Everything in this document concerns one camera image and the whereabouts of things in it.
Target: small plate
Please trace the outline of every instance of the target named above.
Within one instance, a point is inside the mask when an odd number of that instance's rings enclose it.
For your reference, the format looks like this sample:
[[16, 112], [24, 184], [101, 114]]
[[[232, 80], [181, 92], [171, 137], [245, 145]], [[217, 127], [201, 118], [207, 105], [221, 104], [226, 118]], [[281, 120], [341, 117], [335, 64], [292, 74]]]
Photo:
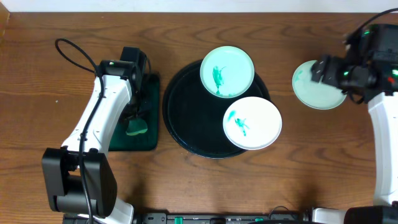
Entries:
[[211, 94], [233, 98], [244, 93], [254, 78], [249, 55], [237, 47], [218, 47], [208, 53], [200, 66], [200, 79]]
[[328, 110], [337, 107], [344, 102], [346, 95], [336, 87], [311, 81], [311, 68], [316, 60], [301, 64], [294, 71], [292, 85], [297, 98], [305, 105]]
[[282, 130], [282, 117], [270, 101], [245, 97], [226, 110], [223, 128], [235, 146], [257, 150], [269, 146], [278, 138]]

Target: wooden table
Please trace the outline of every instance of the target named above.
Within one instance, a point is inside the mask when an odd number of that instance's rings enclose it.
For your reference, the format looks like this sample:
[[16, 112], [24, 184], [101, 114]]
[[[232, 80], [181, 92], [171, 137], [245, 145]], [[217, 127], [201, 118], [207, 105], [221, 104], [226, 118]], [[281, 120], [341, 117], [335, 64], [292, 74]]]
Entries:
[[[13, 13], [0, 47], [0, 222], [60, 223], [41, 168], [77, 124], [93, 75], [53, 46], [66, 37], [99, 63], [140, 47], [161, 73], [161, 97], [188, 63], [222, 45], [244, 49], [283, 119], [271, 146], [231, 159], [194, 156], [160, 116], [157, 149], [109, 154], [118, 195], [140, 211], [262, 213], [277, 205], [347, 209], [371, 205], [374, 138], [366, 105], [315, 110], [293, 93], [292, 74], [321, 54], [343, 56], [343, 34], [370, 14]], [[380, 22], [394, 22], [387, 15]], [[71, 48], [66, 53], [89, 66]]]

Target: round black tray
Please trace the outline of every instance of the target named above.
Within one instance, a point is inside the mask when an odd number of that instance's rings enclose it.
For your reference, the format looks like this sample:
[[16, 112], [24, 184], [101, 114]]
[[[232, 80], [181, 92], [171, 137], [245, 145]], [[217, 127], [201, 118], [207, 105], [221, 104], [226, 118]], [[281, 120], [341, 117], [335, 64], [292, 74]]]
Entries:
[[200, 80], [201, 61], [181, 69], [170, 81], [163, 97], [163, 120], [169, 133], [184, 149], [207, 158], [222, 159], [246, 152], [225, 136], [223, 117], [236, 100], [258, 96], [271, 100], [261, 78], [242, 95], [219, 98], [209, 93]]

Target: brown wood surface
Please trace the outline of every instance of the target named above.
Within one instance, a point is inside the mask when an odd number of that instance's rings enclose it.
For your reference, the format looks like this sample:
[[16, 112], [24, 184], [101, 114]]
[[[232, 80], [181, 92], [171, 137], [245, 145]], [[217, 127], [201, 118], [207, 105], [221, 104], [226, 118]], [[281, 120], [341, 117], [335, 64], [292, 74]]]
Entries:
[[[374, 138], [366, 105], [346, 100], [315, 110], [293, 93], [294, 70], [321, 54], [343, 56], [343, 34], [370, 14], [13, 13], [0, 48], [0, 222], [60, 223], [49, 209], [41, 168], [79, 120], [93, 75], [53, 46], [66, 37], [99, 63], [140, 47], [161, 74], [161, 97], [188, 63], [222, 45], [244, 49], [283, 119], [271, 146], [232, 159], [194, 156], [160, 116], [157, 149], [112, 152], [118, 195], [139, 210], [262, 213], [277, 205], [347, 209], [371, 205]], [[393, 23], [398, 15], [381, 22]], [[71, 48], [71, 58], [88, 63]]]

